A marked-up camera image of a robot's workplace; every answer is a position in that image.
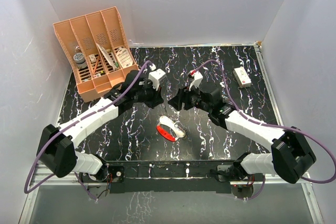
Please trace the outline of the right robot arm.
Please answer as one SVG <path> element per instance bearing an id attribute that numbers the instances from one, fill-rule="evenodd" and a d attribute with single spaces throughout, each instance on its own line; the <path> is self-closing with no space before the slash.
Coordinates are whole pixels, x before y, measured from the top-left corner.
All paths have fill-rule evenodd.
<path id="1" fill-rule="evenodd" d="M 246 152 L 220 175 L 228 179 L 247 180 L 253 174 L 278 175 L 288 183 L 296 183 L 316 162 L 306 138 L 291 127 L 265 127 L 261 121 L 243 117 L 233 105 L 226 102 L 218 89 L 211 93 L 199 88 L 185 87 L 168 101 L 175 110 L 197 108 L 207 112 L 217 126 L 243 135 L 262 145 L 269 152 L 254 154 Z"/>

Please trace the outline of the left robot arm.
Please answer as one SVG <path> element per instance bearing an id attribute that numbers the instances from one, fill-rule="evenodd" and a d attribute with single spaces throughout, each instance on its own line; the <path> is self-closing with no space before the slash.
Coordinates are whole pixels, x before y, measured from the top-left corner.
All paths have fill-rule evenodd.
<path id="1" fill-rule="evenodd" d="M 135 103 L 155 108 L 163 103 L 161 81 L 166 73 L 157 69 L 146 77 L 138 70 L 130 71 L 125 80 L 116 84 L 99 101 L 58 127 L 48 125 L 43 129 L 37 156 L 58 178 L 71 172 L 87 173 L 96 181 L 108 177 L 107 163 L 97 155 L 78 152 L 76 149 L 91 133 L 116 119 Z"/>

